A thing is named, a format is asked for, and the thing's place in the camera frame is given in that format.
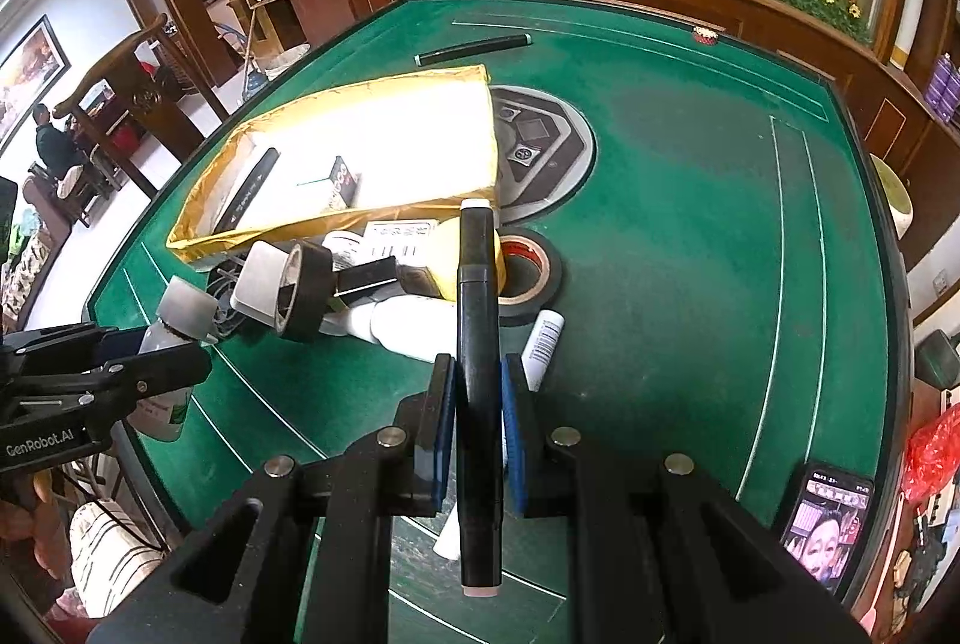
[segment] purple bottle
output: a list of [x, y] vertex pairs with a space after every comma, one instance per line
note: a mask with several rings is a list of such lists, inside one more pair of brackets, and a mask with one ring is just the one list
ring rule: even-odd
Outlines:
[[942, 121], [949, 122], [957, 106], [960, 106], [960, 71], [954, 70], [950, 73], [944, 95], [934, 110]]
[[945, 53], [938, 56], [933, 65], [933, 73], [930, 76], [930, 82], [926, 85], [926, 91], [923, 93], [923, 99], [932, 109], [937, 109], [937, 104], [944, 96], [944, 90], [947, 88], [950, 74], [953, 73], [953, 66], [950, 64], [950, 56]]

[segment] green felt surface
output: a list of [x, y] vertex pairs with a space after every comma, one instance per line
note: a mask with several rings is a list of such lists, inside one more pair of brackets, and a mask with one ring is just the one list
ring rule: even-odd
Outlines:
[[[491, 82], [567, 100], [597, 141], [586, 184], [529, 223], [565, 264], [555, 308], [568, 323], [541, 389], [545, 423], [626, 453], [683, 451], [766, 524], [805, 457], [872, 476], [888, 296], [856, 157], [832, 94], [811, 77], [624, 11], [412, 0], [317, 56], [257, 112], [510, 32], [534, 44], [483, 56]], [[100, 323], [150, 320], [171, 275], [203, 283], [164, 240], [210, 157], [118, 254], [91, 301]], [[523, 340], [511, 330], [505, 347]], [[195, 524], [273, 455], [315, 460], [389, 423], [429, 374], [352, 338], [231, 339], [213, 359], [181, 440], [144, 440]], [[395, 640], [566, 640], [563, 522], [508, 515], [501, 595], [469, 604], [458, 565], [431, 550], [443, 518], [395, 526]]]

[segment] screw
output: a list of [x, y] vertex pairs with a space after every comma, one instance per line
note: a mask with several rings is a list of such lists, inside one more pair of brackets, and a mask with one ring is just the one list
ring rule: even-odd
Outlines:
[[277, 455], [277, 457], [270, 458], [270, 460], [264, 462], [263, 470], [267, 472], [267, 476], [280, 479], [294, 470], [294, 460], [286, 455]]
[[580, 431], [575, 427], [558, 427], [550, 434], [550, 441], [557, 446], [577, 446], [580, 443]]
[[670, 471], [670, 473], [674, 473], [677, 476], [686, 476], [688, 473], [693, 472], [693, 460], [690, 460], [687, 455], [682, 455], [678, 452], [664, 460], [664, 467]]
[[407, 432], [402, 427], [385, 427], [379, 433], [376, 434], [376, 442], [380, 446], [400, 446], [403, 441], [407, 440]]

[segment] picture frame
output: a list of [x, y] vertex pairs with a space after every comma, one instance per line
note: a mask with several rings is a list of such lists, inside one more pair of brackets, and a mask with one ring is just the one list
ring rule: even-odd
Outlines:
[[0, 154], [70, 61], [43, 15], [0, 62]]

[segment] electrical outlet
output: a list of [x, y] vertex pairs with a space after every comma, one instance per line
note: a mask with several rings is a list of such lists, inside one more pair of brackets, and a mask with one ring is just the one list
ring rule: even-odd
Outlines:
[[949, 284], [947, 284], [946, 270], [941, 270], [941, 272], [933, 277], [933, 291], [935, 291], [937, 297], [939, 297], [941, 294], [944, 294], [944, 292], [947, 291], [948, 286]]

